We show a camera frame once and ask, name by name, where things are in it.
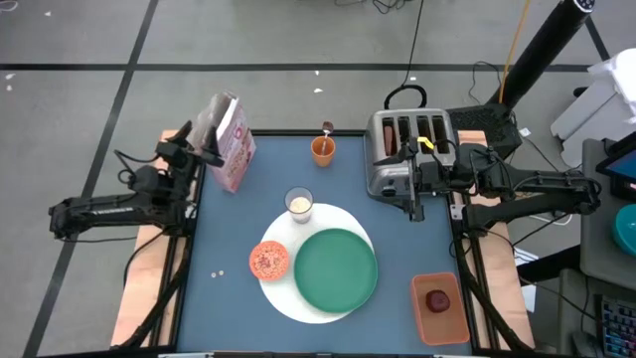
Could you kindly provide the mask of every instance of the black pole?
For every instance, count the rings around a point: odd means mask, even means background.
[[[595,0],[561,0],[512,67],[504,86],[503,103],[513,108],[567,45],[594,8]],[[499,102],[499,90],[488,100]]]

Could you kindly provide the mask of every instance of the glass of milk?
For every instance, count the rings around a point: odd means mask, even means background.
[[[299,224],[305,224],[311,218],[314,196],[307,188],[294,187],[285,194],[285,206],[291,218]]]

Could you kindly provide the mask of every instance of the black table frame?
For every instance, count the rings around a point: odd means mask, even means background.
[[[345,137],[363,137],[365,135],[365,130],[361,129],[343,129],[343,130],[335,130],[331,135],[332,136],[345,136]],[[252,134],[255,137],[259,136],[321,136],[324,133],[321,130],[306,130],[306,129],[254,129]],[[207,169],[205,164],[202,164],[199,169],[199,174],[197,177],[196,185],[195,185],[195,193],[194,193],[194,202],[198,206],[201,202],[201,191],[206,180],[206,172]],[[455,204],[455,199],[453,195],[446,195],[449,204]],[[463,203],[470,203],[469,196],[463,196]],[[462,250],[462,241],[465,240],[463,234],[457,230],[457,227],[451,225],[451,232],[453,236],[453,241],[455,242],[455,254],[457,254],[457,250]],[[177,249],[177,242],[179,238],[170,238],[170,243],[168,245],[168,253],[166,258],[166,263],[163,267],[162,279],[159,288],[159,294],[164,292],[168,282],[170,281],[170,277],[172,276],[173,266],[174,266],[174,255]],[[484,268],[484,262],[481,255],[481,249],[479,246],[479,240],[476,237],[469,238],[470,245],[472,246],[471,251],[473,252],[473,259],[475,265],[475,276],[480,287],[484,290],[487,297],[490,298],[490,293],[488,290],[488,281],[486,277],[486,272]],[[186,245],[184,248],[184,260],[188,260],[186,262],[187,271],[190,270],[190,261],[189,255],[186,252],[190,250],[194,243],[194,234],[191,237],[186,238]],[[463,260],[460,258],[460,255],[455,255],[456,263],[459,265],[459,260]],[[551,354],[543,354],[536,352],[512,352],[509,350],[500,350],[499,339],[497,331],[492,323],[492,321],[485,316],[484,319],[486,321],[486,328],[488,331],[489,343],[490,346],[493,347],[491,349],[482,348],[479,345],[479,335],[476,326],[475,319],[475,310],[473,306],[473,298],[468,285],[466,284],[467,278],[462,269],[458,270],[459,272],[459,283],[461,286],[462,298],[464,301],[464,310],[468,322],[468,329],[470,332],[470,345],[472,349],[472,354],[478,355],[487,355],[487,356],[505,356],[505,357],[563,357],[562,355],[551,355]],[[184,305],[184,296],[186,292],[186,285],[188,281],[188,276],[184,277],[184,281],[182,282],[179,290],[175,293],[177,295],[175,300],[175,313],[173,316],[173,322],[170,328],[169,334],[169,342],[167,345],[158,345],[158,337],[161,329],[161,323],[163,315],[158,318],[158,321],[155,323],[152,332],[149,334],[150,341],[148,347],[141,348],[130,348],[130,349],[114,349],[107,351],[97,351],[97,352],[85,352],[85,353],[74,353],[74,354],[64,354],[58,355],[55,357],[58,358],[83,358],[83,357],[124,357],[124,358],[145,358],[152,357],[157,358],[162,354],[171,354],[177,353],[177,340],[179,336],[179,328],[181,325],[181,314]],[[258,357],[258,358],[269,358],[269,357],[433,357],[432,354],[428,355],[387,355],[387,354],[338,354],[337,352],[323,353],[323,352],[315,352],[315,353],[273,353],[273,352],[250,352],[250,353],[236,353],[236,352],[215,352],[214,357]]]

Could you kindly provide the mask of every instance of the spoon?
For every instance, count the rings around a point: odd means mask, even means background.
[[[327,136],[334,131],[334,123],[325,120],[322,123],[322,131],[325,132],[325,140],[322,142],[322,151],[321,155],[325,155],[325,149],[327,149]]]

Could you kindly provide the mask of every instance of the orange cup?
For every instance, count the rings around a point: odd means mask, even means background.
[[[331,163],[331,160],[334,158],[334,154],[336,154],[336,142],[331,137],[327,137],[325,155],[322,155],[322,144],[324,142],[324,136],[316,137],[311,142],[311,154],[313,155],[316,164],[321,167],[328,166],[329,163]]]

